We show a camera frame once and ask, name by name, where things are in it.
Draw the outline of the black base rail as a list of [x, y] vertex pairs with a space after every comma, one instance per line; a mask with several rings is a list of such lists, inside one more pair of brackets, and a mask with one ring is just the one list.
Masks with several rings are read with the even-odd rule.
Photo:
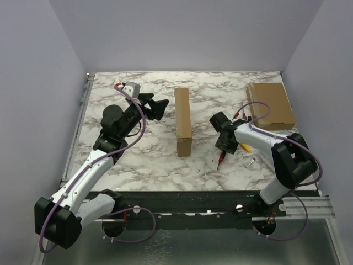
[[280, 199], [262, 206], [255, 191], [119, 192], [112, 215], [129, 230], [251, 229], [252, 218], [284, 217]]

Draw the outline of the brown cardboard express box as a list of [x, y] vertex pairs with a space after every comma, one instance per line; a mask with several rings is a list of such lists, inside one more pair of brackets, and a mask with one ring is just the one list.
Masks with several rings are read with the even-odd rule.
[[190, 157], [192, 148], [192, 127], [188, 88], [175, 88], [176, 150], [178, 157]]

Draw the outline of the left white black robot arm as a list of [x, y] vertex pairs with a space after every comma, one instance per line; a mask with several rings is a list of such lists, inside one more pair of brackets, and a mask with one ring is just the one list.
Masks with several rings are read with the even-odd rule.
[[102, 216], [122, 215], [126, 222], [127, 211], [145, 211], [140, 206], [128, 207], [121, 194], [109, 189], [85, 201], [97, 181], [117, 163], [124, 151], [140, 141], [141, 136], [138, 136], [134, 142], [126, 142], [132, 129], [140, 124], [143, 135], [146, 121], [161, 120], [169, 104], [167, 99], [153, 100], [152, 93], [142, 93], [137, 99], [127, 93], [123, 95], [129, 107], [122, 110], [112, 104], [103, 110], [99, 137], [79, 171], [50, 198], [41, 197], [35, 203], [35, 232], [39, 235], [42, 253], [50, 252], [49, 248], [44, 248], [44, 239], [68, 249], [77, 241], [82, 228]]

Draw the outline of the small silver metal piece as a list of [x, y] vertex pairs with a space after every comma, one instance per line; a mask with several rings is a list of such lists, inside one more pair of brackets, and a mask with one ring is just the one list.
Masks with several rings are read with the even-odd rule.
[[248, 161], [246, 164], [245, 164], [245, 167], [248, 168], [252, 163], [254, 163], [256, 161], [256, 158], [252, 158], [250, 161]]

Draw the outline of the red black utility knife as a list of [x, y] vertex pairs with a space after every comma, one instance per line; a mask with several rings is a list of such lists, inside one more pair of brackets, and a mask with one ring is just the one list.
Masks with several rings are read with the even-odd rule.
[[217, 171], [218, 171], [221, 163], [224, 161], [226, 154], [227, 154], [226, 151], [221, 151], [220, 156], [218, 158]]

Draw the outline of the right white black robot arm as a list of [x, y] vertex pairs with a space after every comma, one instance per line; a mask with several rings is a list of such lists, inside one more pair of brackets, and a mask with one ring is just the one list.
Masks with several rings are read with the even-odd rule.
[[210, 123], [220, 134], [215, 146], [223, 155], [234, 154], [238, 145], [246, 144], [267, 155], [273, 164], [275, 178], [253, 203], [254, 211], [260, 216], [271, 212], [275, 202], [318, 170], [318, 163], [300, 134], [271, 133], [243, 119], [230, 121], [223, 112], [213, 115]]

